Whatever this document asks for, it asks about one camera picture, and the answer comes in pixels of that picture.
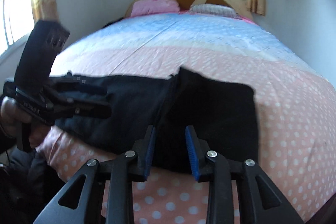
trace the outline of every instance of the human hand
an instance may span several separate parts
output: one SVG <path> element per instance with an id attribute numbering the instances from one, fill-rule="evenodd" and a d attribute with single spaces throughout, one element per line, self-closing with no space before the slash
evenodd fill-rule
<path id="1" fill-rule="evenodd" d="M 18 134 L 18 122 L 31 123 L 29 142 L 32 148 L 39 146 L 50 131 L 49 126 L 33 119 L 31 115 L 16 105 L 14 99 L 9 97 L 5 97 L 2 100 L 0 122 L 5 133 L 11 137 L 16 137 Z"/>

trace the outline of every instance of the bed sheet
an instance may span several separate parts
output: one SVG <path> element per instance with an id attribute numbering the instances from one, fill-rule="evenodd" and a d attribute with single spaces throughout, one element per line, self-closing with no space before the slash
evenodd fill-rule
<path id="1" fill-rule="evenodd" d="M 336 92 L 259 26 L 188 14 L 126 19 L 66 49 L 55 60 L 52 74 L 72 70 L 165 78 L 181 65 L 255 89 L 259 164 L 302 219 L 309 220 L 336 191 Z M 89 158 L 115 157 L 57 128 L 38 150 L 64 180 Z M 205 223 L 207 187 L 195 184 L 191 176 L 155 169 L 147 183 L 133 185 L 135 221 Z M 239 223 L 237 207 L 235 216 Z"/>

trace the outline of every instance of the polka dot bed sheet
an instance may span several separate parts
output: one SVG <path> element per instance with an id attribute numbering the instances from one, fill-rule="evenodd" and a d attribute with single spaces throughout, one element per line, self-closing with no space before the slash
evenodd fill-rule
<path id="1" fill-rule="evenodd" d="M 308 221 L 336 191 L 336 92 L 259 26 L 188 14 L 126 19 L 63 51 L 52 74 L 72 70 L 93 76 L 167 78 L 181 65 L 254 88 L 259 164 Z M 115 158 L 57 127 L 38 151 L 64 181 L 90 158 Z M 133 194 L 136 223 L 205 223 L 208 185 L 195 183 L 191 175 L 152 168 L 146 183 L 133 184 Z M 234 201 L 239 223 L 236 194 Z M 103 215 L 106 202 L 104 195 Z"/>

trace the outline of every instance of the sleeve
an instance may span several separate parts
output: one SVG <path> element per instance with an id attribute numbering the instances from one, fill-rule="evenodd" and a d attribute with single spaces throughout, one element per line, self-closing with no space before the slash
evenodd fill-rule
<path id="1" fill-rule="evenodd" d="M 0 96 L 0 109 L 4 96 Z M 15 145 L 16 139 L 8 137 L 0 125 L 0 154 Z"/>

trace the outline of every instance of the folded black clothing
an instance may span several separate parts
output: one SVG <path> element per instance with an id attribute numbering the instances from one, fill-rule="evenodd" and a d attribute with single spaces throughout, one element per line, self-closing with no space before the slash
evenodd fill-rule
<path id="1" fill-rule="evenodd" d="M 189 173 L 185 127 L 193 125 L 200 139 L 228 159 L 258 160 L 254 92 L 247 85 L 210 80 L 185 68 L 168 80 L 125 75 L 81 78 L 106 86 L 107 95 L 68 95 L 109 102 L 112 116 L 59 119 L 56 125 L 89 145 L 120 154 L 153 124 L 157 129 L 153 165 Z"/>

